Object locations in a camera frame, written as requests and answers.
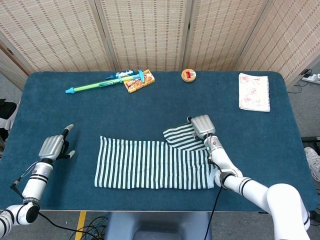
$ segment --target notepad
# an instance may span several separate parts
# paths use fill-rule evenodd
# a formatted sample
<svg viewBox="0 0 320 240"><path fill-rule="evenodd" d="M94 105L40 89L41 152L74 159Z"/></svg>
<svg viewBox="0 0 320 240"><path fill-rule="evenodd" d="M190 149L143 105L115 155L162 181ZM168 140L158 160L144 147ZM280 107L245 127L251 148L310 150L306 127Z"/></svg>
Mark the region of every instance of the notepad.
<svg viewBox="0 0 320 240"><path fill-rule="evenodd" d="M239 74L239 108L270 112L269 80L267 76Z"/></svg>

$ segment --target power strip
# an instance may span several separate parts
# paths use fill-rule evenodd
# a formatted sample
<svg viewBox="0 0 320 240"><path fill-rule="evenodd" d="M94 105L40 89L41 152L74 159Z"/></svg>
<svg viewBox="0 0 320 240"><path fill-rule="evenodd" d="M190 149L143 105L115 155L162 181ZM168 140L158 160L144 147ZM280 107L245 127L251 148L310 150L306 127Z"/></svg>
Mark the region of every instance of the power strip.
<svg viewBox="0 0 320 240"><path fill-rule="evenodd" d="M306 74L301 78L301 80L314 84L320 84L320 74Z"/></svg>

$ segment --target small round container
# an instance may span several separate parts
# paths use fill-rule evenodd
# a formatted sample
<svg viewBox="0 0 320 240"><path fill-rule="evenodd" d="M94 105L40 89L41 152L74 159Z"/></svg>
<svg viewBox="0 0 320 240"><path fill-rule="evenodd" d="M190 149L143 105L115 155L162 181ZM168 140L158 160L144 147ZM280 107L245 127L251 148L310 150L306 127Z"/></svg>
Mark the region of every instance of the small round container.
<svg viewBox="0 0 320 240"><path fill-rule="evenodd" d="M196 79L196 72L192 69L185 69L181 73L181 78L186 83L192 83Z"/></svg>

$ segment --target striped towel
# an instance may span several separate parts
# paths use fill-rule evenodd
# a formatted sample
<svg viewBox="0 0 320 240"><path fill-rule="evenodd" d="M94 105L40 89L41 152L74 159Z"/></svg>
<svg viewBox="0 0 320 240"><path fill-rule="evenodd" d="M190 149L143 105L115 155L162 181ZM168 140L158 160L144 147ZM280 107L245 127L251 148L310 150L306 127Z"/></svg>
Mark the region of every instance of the striped towel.
<svg viewBox="0 0 320 240"><path fill-rule="evenodd" d="M164 136L167 142L101 136L95 187L184 190L213 188L215 169L208 164L205 146L193 138L194 130L189 126L192 127L191 123L166 130Z"/></svg>

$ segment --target yellow floor marking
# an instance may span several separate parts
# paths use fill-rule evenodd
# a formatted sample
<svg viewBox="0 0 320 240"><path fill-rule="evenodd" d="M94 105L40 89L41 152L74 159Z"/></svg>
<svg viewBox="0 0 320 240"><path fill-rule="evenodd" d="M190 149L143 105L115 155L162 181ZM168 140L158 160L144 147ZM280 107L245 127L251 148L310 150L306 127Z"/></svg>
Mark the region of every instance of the yellow floor marking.
<svg viewBox="0 0 320 240"><path fill-rule="evenodd" d="M81 211L79 215L79 220L78 220L78 226L76 229L80 229L81 231L84 231L83 228L85 226L85 220L86 220L86 211ZM74 240L80 240L82 237L82 232L76 232Z"/></svg>

